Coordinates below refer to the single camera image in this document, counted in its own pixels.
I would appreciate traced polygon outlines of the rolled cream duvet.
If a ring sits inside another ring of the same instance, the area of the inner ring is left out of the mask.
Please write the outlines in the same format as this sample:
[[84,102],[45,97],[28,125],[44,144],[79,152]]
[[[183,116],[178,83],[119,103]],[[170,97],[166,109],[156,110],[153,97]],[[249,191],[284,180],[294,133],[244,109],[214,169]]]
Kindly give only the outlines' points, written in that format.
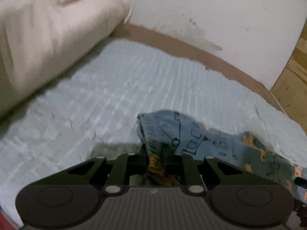
[[130,0],[1,0],[1,115],[132,14]]

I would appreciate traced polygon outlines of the brown wooden bed board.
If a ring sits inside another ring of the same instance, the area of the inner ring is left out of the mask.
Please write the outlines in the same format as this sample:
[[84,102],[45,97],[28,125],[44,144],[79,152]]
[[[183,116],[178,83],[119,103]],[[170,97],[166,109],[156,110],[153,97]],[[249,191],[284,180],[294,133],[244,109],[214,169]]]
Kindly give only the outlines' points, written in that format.
[[195,46],[134,24],[121,25],[117,27],[111,35],[113,37],[128,39],[157,48],[169,55],[198,61],[207,68],[222,73],[229,80],[235,80],[241,83],[260,95],[267,103],[277,110],[283,111],[282,106],[278,104],[274,96],[260,82],[254,80],[252,77],[224,60]]

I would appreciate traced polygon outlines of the blue pants with orange cars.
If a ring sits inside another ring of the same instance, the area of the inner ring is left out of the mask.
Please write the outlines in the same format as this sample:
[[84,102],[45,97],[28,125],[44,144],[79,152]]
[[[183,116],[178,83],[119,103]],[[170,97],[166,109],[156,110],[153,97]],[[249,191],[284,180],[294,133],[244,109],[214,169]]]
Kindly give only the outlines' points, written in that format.
[[295,178],[306,178],[306,168],[270,151],[250,132],[230,135],[172,110],[140,113],[137,122],[138,135],[149,156],[183,153],[195,160],[213,156],[285,185],[294,197],[306,202],[306,190],[294,184]]

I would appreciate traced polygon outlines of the light blue quilted bed cover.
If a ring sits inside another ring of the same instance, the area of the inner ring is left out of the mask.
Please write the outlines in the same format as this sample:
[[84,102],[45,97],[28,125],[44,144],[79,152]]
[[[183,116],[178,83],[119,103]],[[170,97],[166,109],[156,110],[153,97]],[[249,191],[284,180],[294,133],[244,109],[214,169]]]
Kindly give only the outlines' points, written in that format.
[[203,64],[123,39],[83,60],[1,119],[1,208],[17,224],[18,192],[91,157],[140,148],[137,115],[175,110],[207,129],[253,133],[289,167],[306,167],[306,134],[261,96]]

